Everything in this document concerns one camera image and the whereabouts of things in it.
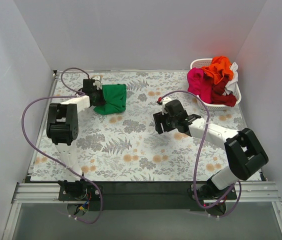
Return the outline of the green t-shirt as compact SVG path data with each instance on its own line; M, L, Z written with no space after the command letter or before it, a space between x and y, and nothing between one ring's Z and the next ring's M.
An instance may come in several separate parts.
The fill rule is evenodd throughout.
M99 115L120 114L126 110L127 86L125 84L106 84L102 86L104 105L93 110Z

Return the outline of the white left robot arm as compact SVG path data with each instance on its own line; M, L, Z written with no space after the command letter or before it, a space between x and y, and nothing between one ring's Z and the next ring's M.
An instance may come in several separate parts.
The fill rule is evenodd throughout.
M83 80L80 90L84 96L76 96L61 103L51 103L48 108L46 135L55 145L60 162L66 166L67 178L58 183L66 194L76 200L86 198L87 184L81 178L76 140L79 135L79 113L91 106L105 104L102 78L100 76Z

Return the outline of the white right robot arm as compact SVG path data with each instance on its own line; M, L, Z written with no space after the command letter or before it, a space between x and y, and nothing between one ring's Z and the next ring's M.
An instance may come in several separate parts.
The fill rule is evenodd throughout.
M188 114L179 100L159 98L162 110L153 115L158 134L178 130L189 137L223 149L228 165L212 175L206 184L196 189L199 198L218 199L238 180L246 181L269 162L268 155L255 133L249 129L225 128L196 114Z

